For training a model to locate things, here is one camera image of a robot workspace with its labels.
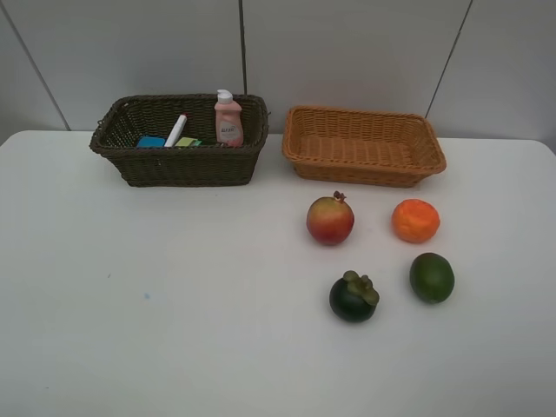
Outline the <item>red pomegranate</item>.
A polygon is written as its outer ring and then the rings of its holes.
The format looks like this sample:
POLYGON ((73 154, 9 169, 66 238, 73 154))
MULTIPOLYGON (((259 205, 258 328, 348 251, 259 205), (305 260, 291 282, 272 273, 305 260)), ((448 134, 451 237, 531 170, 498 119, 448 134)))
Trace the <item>red pomegranate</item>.
POLYGON ((354 212, 346 196, 335 191, 332 196, 315 200, 308 209, 306 226, 320 244, 335 246, 343 243, 354 227, 354 212))

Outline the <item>pink lotion bottle white cap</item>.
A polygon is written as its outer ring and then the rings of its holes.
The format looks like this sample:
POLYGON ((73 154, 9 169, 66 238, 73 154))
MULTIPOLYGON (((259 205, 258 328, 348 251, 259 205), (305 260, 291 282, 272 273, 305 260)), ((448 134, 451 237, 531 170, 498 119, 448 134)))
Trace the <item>pink lotion bottle white cap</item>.
POLYGON ((243 145, 243 128, 241 122, 242 107, 234 99, 231 92, 217 90, 215 105, 216 140, 229 147, 243 145))

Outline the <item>dark mangosteen green calyx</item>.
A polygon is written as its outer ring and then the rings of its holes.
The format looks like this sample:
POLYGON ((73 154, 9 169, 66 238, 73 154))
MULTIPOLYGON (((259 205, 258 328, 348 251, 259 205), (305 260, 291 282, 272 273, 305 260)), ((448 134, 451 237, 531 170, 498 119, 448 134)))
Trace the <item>dark mangosteen green calyx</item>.
POLYGON ((380 295, 367 275, 348 270, 331 287, 328 300, 338 318, 362 323, 373 316, 380 295))

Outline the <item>white marker pink cap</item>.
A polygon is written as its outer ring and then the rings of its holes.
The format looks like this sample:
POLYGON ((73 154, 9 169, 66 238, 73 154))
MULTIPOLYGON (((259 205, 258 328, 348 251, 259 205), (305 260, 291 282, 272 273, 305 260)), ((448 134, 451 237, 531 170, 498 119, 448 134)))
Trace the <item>white marker pink cap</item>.
POLYGON ((179 115, 178 119, 175 122, 175 125, 173 126, 172 130, 170 131, 170 134, 166 140, 166 142, 164 143, 164 147, 165 148, 172 148, 175 146, 175 144, 177 143, 177 141, 180 139, 182 131, 186 125, 188 118, 187 115, 185 113, 182 113, 179 115))

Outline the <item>blue box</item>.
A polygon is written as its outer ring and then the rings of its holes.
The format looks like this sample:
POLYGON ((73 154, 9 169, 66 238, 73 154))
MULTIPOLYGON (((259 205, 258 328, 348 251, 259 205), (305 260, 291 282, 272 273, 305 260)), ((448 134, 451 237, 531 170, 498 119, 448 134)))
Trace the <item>blue box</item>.
POLYGON ((166 139, 158 136, 142 136, 136 144, 138 149, 163 148, 166 139))

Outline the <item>green lime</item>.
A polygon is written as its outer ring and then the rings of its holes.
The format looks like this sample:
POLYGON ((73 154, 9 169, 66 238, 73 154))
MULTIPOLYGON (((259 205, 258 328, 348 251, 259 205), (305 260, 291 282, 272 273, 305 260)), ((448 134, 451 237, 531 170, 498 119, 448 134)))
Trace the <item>green lime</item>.
POLYGON ((428 304, 447 300, 455 285, 449 261, 435 253, 418 255, 409 271, 409 282, 415 295, 428 304))

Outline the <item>orange wicker basket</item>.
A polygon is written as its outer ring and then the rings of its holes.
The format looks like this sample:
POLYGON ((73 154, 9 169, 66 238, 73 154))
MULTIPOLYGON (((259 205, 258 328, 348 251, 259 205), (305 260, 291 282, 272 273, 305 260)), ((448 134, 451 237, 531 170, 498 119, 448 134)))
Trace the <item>orange wicker basket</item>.
POLYGON ((416 114, 296 106, 282 153, 308 180, 412 188, 443 172, 434 129, 416 114))

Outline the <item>orange tangerine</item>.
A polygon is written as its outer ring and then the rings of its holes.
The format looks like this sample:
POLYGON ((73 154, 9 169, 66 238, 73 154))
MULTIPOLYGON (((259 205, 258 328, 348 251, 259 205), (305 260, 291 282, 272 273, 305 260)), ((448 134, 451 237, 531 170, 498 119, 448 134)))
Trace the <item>orange tangerine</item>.
POLYGON ((391 215, 394 234, 404 242, 424 243, 432 239, 440 228, 436 208, 419 199, 400 202, 391 215))

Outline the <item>dark brown wicker basket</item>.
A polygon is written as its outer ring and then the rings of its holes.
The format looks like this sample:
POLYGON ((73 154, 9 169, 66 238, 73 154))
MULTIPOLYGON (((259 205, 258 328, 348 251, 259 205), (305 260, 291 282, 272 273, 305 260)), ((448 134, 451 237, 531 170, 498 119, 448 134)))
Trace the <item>dark brown wicker basket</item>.
POLYGON ((236 95, 242 107, 244 144, 216 141, 214 94, 126 96, 98 123, 90 149, 109 160, 132 187, 227 187, 250 182, 268 136, 268 110, 259 96, 236 95), (166 138, 180 114, 196 147, 149 147, 144 136, 166 138))

